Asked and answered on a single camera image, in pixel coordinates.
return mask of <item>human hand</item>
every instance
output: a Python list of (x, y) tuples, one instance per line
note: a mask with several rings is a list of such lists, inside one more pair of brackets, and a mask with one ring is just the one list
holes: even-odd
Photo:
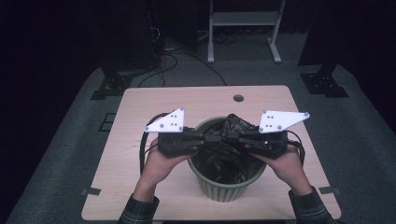
[(158, 183), (165, 180), (172, 172), (173, 168), (185, 161), (191, 155), (166, 158), (158, 150), (158, 139), (154, 139), (151, 144), (151, 150), (148, 152), (148, 158), (140, 176), (133, 197), (141, 202), (152, 202), (154, 191)]
[(305, 195), (312, 192), (312, 187), (303, 170), (297, 147), (288, 146), (286, 152), (276, 160), (261, 155), (252, 155), (267, 163), (274, 170), (276, 176), (290, 186), (295, 195)]

